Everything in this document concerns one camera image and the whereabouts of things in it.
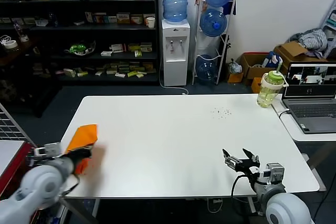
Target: white cup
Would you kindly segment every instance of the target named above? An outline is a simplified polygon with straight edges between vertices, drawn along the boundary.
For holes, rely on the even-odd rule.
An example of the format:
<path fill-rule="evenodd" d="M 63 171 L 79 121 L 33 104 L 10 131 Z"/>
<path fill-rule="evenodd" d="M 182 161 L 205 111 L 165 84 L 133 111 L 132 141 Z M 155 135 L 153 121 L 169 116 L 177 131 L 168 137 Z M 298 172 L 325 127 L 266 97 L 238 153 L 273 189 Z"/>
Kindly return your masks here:
<path fill-rule="evenodd" d="M 155 18 L 148 17 L 147 18 L 147 25 L 148 25 L 149 28 L 154 28 L 154 26 L 155 26 Z"/>

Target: white desk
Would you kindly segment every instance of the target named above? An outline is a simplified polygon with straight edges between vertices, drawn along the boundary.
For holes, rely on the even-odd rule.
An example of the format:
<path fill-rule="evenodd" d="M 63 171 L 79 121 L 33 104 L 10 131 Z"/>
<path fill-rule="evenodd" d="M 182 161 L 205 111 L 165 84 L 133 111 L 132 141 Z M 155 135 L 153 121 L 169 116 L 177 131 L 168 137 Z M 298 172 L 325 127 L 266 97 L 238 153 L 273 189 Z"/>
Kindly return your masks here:
<path fill-rule="evenodd" d="M 279 94 L 273 101 L 272 107 L 279 114 L 286 109 L 286 106 L 281 101 L 281 94 Z M 286 130 L 294 141 L 297 142 L 336 142 L 336 133 L 328 134 L 304 134 L 294 120 L 292 115 L 283 114 L 281 121 L 284 124 Z"/>
<path fill-rule="evenodd" d="M 0 140 L 0 177 L 23 144 L 24 141 Z"/>
<path fill-rule="evenodd" d="M 277 114 L 280 114 L 282 111 L 286 109 L 286 106 L 281 101 L 281 94 L 279 94 L 273 101 L 272 107 L 276 111 Z M 330 153 L 332 153 L 336 149 L 336 133 L 328 133 L 328 134 L 304 134 L 294 120 L 292 115 L 290 114 L 283 114 L 281 116 L 281 121 L 284 124 L 286 130 L 288 131 L 291 138 L 296 142 L 325 142 L 325 144 L 318 149 L 313 156 L 307 160 L 309 167 L 313 170 L 316 178 L 318 179 L 321 190 L 325 191 L 326 187 L 318 175 L 315 168 L 325 160 Z"/>
<path fill-rule="evenodd" d="M 262 167 L 279 162 L 287 192 L 319 189 L 274 110 L 260 108 L 254 94 L 85 97 L 64 150 L 86 124 L 98 125 L 98 141 L 68 198 L 229 197 L 237 174 L 222 148 L 238 158 L 250 150 Z M 246 179 L 235 195 L 254 195 Z"/>

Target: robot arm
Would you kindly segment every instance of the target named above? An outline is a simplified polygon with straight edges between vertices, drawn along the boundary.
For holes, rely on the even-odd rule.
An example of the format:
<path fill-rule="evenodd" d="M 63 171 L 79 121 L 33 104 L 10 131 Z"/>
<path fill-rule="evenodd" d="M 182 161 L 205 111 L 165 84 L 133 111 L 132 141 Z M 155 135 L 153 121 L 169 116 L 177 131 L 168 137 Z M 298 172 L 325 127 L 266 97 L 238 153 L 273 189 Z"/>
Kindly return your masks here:
<path fill-rule="evenodd" d="M 285 191 L 282 184 L 285 168 L 278 163 L 269 163 L 265 170 L 260 170 L 259 157 L 245 149 L 243 151 L 248 159 L 237 159 L 223 150 L 225 163 L 247 176 L 267 221 L 270 224 L 311 224 L 306 204 Z"/>
<path fill-rule="evenodd" d="M 69 175 L 83 158 L 90 156 L 91 147 L 86 146 L 27 172 L 13 195 L 0 201 L 0 224 L 28 224 L 36 210 L 58 201 Z"/>

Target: orange towel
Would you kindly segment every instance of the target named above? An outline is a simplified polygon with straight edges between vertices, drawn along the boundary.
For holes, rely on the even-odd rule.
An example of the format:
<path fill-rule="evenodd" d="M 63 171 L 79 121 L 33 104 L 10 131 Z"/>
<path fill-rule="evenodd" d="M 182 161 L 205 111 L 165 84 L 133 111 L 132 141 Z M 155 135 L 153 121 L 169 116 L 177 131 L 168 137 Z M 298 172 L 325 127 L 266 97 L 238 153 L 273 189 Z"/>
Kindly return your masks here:
<path fill-rule="evenodd" d="M 94 144 L 97 141 L 97 125 L 89 124 L 79 127 L 72 137 L 70 144 L 66 150 L 66 153 L 73 149 L 83 147 L 89 144 Z M 85 158 L 76 167 L 75 174 L 82 174 L 84 169 L 88 166 L 89 159 Z"/>

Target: white metal rack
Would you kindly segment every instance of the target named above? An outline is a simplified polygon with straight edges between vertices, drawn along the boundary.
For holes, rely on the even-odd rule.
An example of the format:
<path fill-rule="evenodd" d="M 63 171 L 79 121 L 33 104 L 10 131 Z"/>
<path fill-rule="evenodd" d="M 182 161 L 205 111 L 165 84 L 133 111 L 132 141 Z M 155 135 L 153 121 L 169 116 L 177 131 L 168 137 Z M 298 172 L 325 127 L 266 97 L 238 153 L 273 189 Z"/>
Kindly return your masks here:
<path fill-rule="evenodd" d="M 227 25 L 226 25 L 226 29 L 225 31 L 219 36 L 220 39 L 223 41 L 224 43 L 224 47 L 223 47 L 223 52 L 222 54 L 220 55 L 217 48 L 215 48 L 216 52 L 217 52 L 217 56 L 212 58 L 212 59 L 209 59 L 209 60 L 214 60 L 214 59 L 217 59 L 217 58 L 220 58 L 220 63 L 219 63 L 219 69 L 218 69 L 218 74 L 217 74 L 217 80 L 216 80 L 216 85 L 218 84 L 219 82 L 219 76 L 221 75 L 221 70 L 222 70 L 222 67 L 223 67 L 223 61 L 224 61 L 224 54 L 225 54 L 225 51 L 226 51 L 226 46 L 227 46 L 227 42 L 228 42 L 228 37 L 229 37 L 229 27 L 230 27 L 230 20 L 231 20 L 231 17 L 233 16 L 233 12 L 234 12 L 234 9 L 235 9 L 235 5 L 236 5 L 236 0 L 231 0 L 230 2 L 232 2 L 232 7 L 231 7 L 231 10 L 230 10 L 230 14 L 226 16 L 226 19 L 227 19 Z M 200 33 L 202 33 L 202 30 L 200 28 L 200 20 L 201 20 L 201 13 L 203 11 L 203 9 L 206 9 L 207 5 L 206 5 L 206 0 L 196 0 L 195 1 L 195 5 L 197 6 L 196 8 L 196 26 L 197 29 L 196 29 L 196 33 L 195 33 L 195 50 L 194 50 L 194 67 L 193 67 L 193 80 L 192 80 L 192 85 L 194 84 L 195 82 L 195 77 L 197 77 L 197 74 L 196 74 L 196 60 L 197 58 L 200 56 L 199 54 L 199 35 Z"/>

